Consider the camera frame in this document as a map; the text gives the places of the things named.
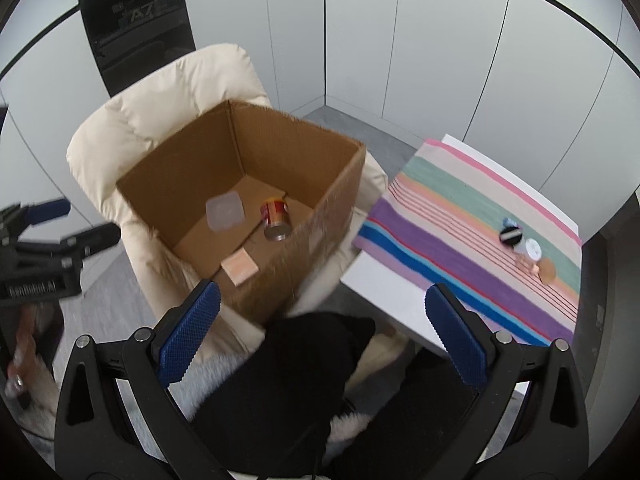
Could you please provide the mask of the left hand with decorated nails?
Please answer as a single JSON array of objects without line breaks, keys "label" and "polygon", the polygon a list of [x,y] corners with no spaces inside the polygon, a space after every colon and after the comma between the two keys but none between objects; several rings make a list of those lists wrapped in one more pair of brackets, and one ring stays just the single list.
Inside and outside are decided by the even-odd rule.
[{"label": "left hand with decorated nails", "polygon": [[28,434],[53,440],[60,387],[37,344],[51,336],[56,353],[64,326],[55,321],[58,309],[53,304],[24,304],[16,312],[15,346],[10,352],[2,399],[10,402],[18,426]]}]

